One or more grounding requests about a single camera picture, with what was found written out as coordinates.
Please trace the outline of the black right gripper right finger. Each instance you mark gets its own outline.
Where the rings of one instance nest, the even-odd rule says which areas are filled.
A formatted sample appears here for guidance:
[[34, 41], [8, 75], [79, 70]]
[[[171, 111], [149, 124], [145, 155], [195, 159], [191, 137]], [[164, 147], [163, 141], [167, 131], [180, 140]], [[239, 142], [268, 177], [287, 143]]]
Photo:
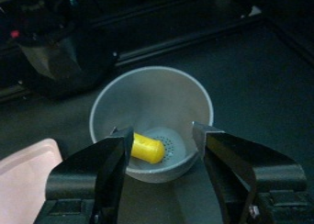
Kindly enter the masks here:
[[223, 224], [314, 224], [306, 173], [294, 159], [199, 122], [192, 138]]

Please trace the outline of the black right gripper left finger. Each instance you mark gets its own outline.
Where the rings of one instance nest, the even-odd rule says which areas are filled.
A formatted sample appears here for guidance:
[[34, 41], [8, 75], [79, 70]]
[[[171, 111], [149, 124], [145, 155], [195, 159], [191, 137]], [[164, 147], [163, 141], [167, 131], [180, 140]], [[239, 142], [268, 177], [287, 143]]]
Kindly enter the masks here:
[[115, 129], [52, 169], [34, 224], [117, 223], [132, 141], [132, 128]]

